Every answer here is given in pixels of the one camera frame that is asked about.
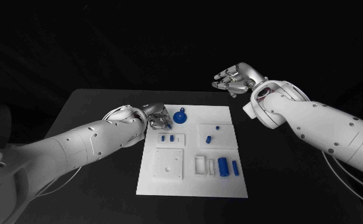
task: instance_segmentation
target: dark gray table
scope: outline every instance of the dark gray table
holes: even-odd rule
[[[330,171],[321,152],[294,136],[288,124],[271,130],[250,120],[242,110],[247,101],[247,95],[233,99],[226,92],[76,90],[47,137],[101,120],[121,105],[227,105],[249,198],[137,195],[141,141],[86,165],[59,191],[34,199],[16,224],[361,223],[360,201]]]

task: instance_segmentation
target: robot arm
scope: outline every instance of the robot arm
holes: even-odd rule
[[[151,128],[170,129],[162,103],[121,106],[103,120],[14,149],[0,151],[0,223],[14,223],[30,201],[67,172],[131,147]]]
[[[363,171],[361,119],[320,102],[311,102],[298,87],[286,81],[269,81],[253,68],[239,63],[220,72],[213,87],[229,91],[232,97],[252,89],[243,111],[250,118],[275,129],[288,122],[301,140]]]

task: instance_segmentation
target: black background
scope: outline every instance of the black background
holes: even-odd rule
[[[10,141],[43,138],[75,89],[222,92],[239,62],[361,118],[360,2],[1,0]]]

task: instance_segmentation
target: blue object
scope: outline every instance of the blue object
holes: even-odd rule
[[[229,165],[227,165],[227,160],[224,159],[224,157],[220,157],[217,159],[217,166],[219,166],[220,177],[227,177],[229,176]]]
[[[235,161],[232,161],[232,165],[233,165],[235,175],[237,176],[239,173],[237,173],[237,168],[236,168],[236,162]]]
[[[180,111],[174,113],[173,119],[175,123],[184,123],[184,121],[187,120],[187,115],[184,114],[184,108],[181,108]]]
[[[211,137],[207,136],[207,138],[206,138],[206,143],[207,143],[207,144],[210,144],[210,139],[211,139]]]

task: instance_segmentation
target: blue round knob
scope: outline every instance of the blue round knob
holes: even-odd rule
[[[187,120],[187,115],[184,114],[184,108],[181,108],[180,111],[174,113],[173,119],[175,123],[184,123],[184,121]]]

